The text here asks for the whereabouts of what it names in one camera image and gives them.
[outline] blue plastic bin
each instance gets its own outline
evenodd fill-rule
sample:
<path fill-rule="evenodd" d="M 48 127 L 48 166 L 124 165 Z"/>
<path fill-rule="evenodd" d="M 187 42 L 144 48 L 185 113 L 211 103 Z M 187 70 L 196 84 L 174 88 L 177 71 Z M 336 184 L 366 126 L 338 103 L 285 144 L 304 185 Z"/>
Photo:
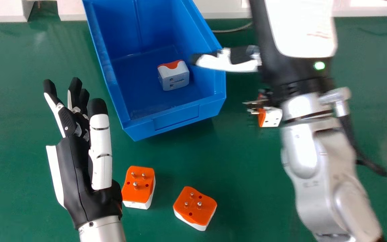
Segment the blue plastic bin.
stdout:
<path fill-rule="evenodd" d="M 106 86 L 123 130 L 138 141 L 216 116 L 225 73 L 189 66 L 186 87 L 164 91 L 157 66 L 221 49 L 192 0 L 84 0 Z"/>

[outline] green led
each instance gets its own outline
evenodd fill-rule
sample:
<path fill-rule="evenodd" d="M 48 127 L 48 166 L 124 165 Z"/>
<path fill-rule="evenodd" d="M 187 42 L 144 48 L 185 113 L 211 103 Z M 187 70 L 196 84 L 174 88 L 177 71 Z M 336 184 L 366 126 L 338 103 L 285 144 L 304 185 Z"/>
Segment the green led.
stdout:
<path fill-rule="evenodd" d="M 321 71 L 325 69 L 325 63 L 323 63 L 322 61 L 318 61 L 314 64 L 314 68 L 318 71 Z"/>

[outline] robotic hand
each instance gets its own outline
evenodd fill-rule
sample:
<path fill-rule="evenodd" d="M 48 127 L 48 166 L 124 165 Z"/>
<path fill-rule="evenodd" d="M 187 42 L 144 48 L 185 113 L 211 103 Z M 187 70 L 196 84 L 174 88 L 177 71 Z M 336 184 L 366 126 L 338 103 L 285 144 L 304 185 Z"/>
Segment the robotic hand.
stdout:
<path fill-rule="evenodd" d="M 88 111 L 89 93 L 78 78 L 71 81 L 68 107 L 51 80 L 44 81 L 44 97 L 62 135 L 59 144 L 46 147 L 58 202 L 71 215 L 81 242 L 125 242 L 105 102 L 91 100 Z"/>
<path fill-rule="evenodd" d="M 258 100 L 245 104 L 259 115 L 261 127 L 284 121 L 282 164 L 295 187 L 298 215 L 317 241 L 382 242 L 356 165 L 381 176 L 387 172 L 358 148 L 350 91 L 334 89 L 329 78 L 337 50 L 332 6 L 333 0 L 250 0 L 258 46 L 194 54 L 190 61 L 227 72 L 261 72 L 272 92 L 260 91 Z"/>

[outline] green table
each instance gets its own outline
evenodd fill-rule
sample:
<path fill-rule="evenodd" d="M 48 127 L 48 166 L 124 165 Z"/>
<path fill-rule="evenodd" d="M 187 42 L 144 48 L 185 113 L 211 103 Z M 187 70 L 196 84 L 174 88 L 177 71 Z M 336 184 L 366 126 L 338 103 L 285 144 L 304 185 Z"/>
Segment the green table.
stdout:
<path fill-rule="evenodd" d="M 210 21 L 212 28 L 240 23 Z M 337 29 L 333 76 L 353 92 L 360 146 L 387 167 L 387 18 L 337 19 Z M 222 46 L 254 41 L 252 30 L 217 37 Z M 257 128 L 241 104 L 261 87 L 257 75 L 227 75 L 219 116 L 135 143 L 120 127 L 87 24 L 60 22 L 47 3 L 34 9 L 29 23 L 0 24 L 0 241 L 78 241 L 52 187 L 45 145 L 56 144 L 60 134 L 42 93 L 43 79 L 50 78 L 66 100 L 73 76 L 92 98 L 109 104 L 114 179 L 122 183 L 130 165 L 156 171 L 152 207 L 123 210 L 129 242 L 313 241 L 296 214 L 278 129 Z M 387 238 L 387 178 L 358 171 Z M 183 186 L 217 201 L 206 232 L 174 216 Z"/>

